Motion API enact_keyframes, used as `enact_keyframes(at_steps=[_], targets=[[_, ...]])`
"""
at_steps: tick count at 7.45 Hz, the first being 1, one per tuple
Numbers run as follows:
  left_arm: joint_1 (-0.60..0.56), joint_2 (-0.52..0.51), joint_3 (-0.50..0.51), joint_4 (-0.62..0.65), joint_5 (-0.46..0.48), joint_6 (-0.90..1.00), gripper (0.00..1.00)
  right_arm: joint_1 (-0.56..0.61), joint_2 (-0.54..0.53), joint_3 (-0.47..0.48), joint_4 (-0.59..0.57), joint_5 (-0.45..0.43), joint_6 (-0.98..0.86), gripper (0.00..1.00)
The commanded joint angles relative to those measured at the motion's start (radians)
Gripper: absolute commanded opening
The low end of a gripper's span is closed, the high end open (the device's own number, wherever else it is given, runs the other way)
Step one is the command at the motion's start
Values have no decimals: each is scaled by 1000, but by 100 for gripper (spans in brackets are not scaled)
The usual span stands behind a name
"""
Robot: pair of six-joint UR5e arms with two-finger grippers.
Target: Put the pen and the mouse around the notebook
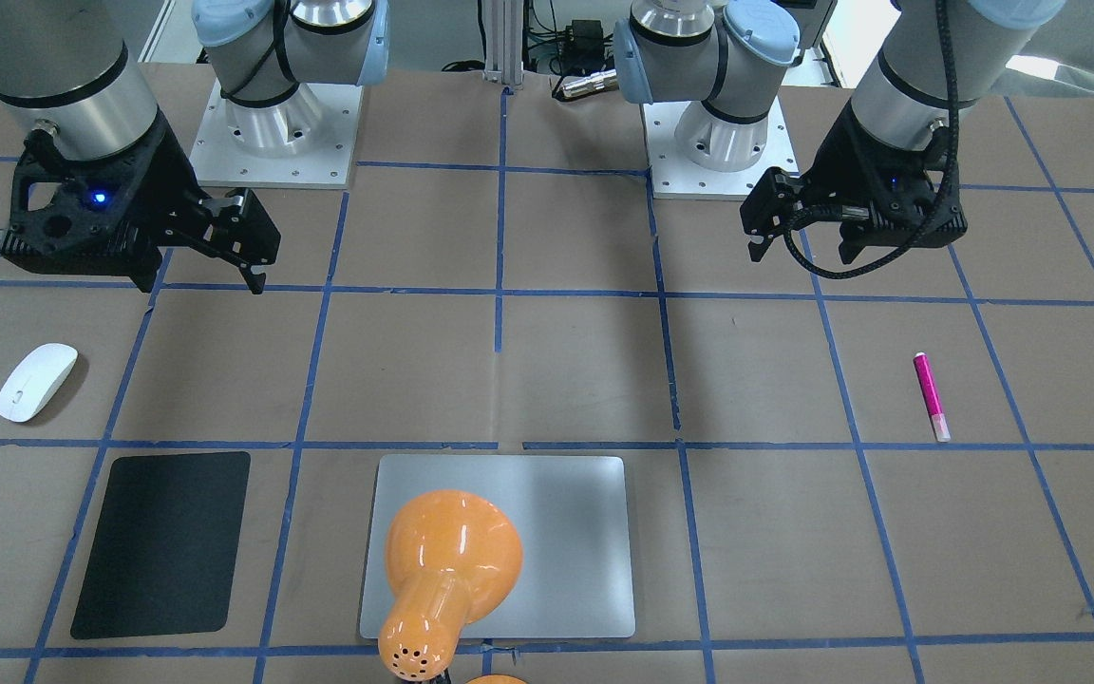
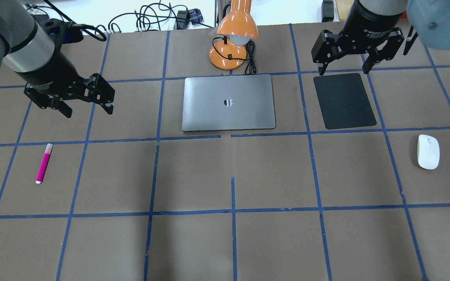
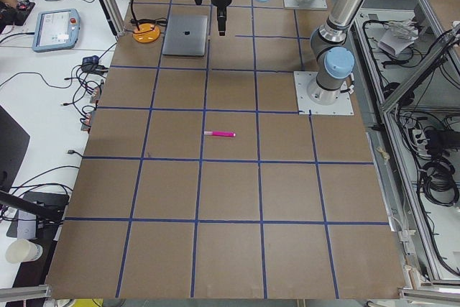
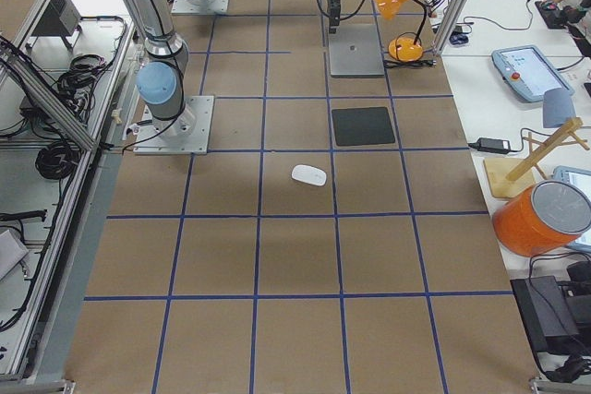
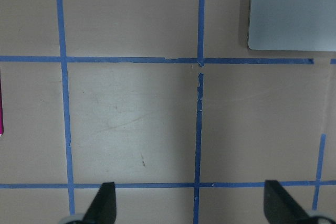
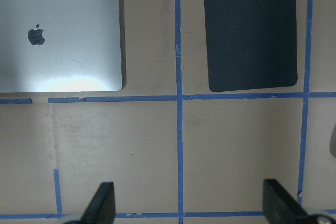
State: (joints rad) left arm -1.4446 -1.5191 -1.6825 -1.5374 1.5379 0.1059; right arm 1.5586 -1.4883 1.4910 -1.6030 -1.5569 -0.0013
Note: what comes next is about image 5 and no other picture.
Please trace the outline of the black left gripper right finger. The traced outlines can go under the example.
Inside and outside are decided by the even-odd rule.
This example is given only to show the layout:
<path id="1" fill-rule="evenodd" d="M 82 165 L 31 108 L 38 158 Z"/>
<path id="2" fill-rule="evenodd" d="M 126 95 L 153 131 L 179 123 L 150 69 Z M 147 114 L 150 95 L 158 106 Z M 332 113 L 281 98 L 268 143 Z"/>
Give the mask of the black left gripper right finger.
<path id="1" fill-rule="evenodd" d="M 264 215 L 268 223 L 310 223 L 309 215 L 277 180 L 264 184 Z"/>

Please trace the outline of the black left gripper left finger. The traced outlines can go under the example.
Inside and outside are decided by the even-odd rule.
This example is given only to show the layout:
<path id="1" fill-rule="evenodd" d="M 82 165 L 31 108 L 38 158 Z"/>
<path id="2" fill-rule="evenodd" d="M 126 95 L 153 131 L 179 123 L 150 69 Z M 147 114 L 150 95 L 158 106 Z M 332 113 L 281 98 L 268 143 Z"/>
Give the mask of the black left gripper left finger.
<path id="1" fill-rule="evenodd" d="M 83 217 L 83 223 L 113 224 L 117 217 L 115 183 L 101 184 Z"/>

